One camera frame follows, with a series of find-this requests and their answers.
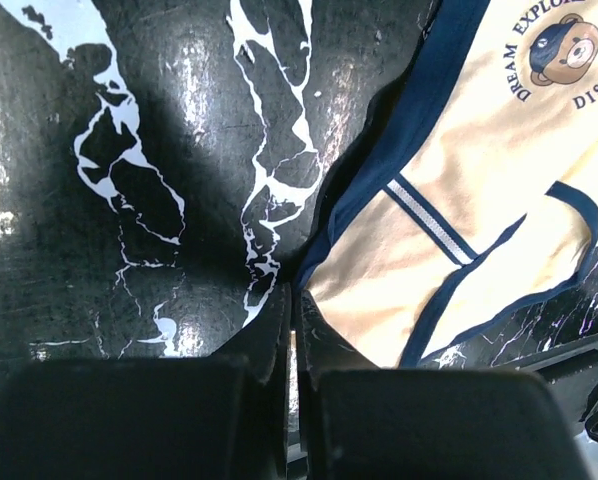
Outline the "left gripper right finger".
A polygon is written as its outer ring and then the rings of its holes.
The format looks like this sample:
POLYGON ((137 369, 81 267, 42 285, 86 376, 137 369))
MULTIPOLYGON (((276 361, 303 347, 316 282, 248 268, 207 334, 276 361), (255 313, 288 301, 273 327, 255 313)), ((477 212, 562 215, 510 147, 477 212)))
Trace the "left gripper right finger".
POLYGON ((300 433, 312 479, 583 479, 537 375, 381 369, 296 297, 300 433))

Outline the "beige navy-trimmed underwear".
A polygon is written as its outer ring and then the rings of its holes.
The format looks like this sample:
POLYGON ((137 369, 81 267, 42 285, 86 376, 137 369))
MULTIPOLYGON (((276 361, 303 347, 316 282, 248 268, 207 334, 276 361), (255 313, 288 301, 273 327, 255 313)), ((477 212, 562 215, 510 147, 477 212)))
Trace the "beige navy-trimmed underwear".
POLYGON ((577 285, 597 246, 598 1, 444 1, 297 286, 412 368, 577 285))

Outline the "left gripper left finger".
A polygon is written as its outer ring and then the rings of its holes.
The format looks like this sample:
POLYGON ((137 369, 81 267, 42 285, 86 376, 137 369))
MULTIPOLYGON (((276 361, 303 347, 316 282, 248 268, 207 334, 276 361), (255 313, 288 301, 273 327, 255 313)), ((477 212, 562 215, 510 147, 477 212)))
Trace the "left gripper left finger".
POLYGON ((34 363, 0 396, 0 479, 282 479, 292 294, 213 354, 34 363))

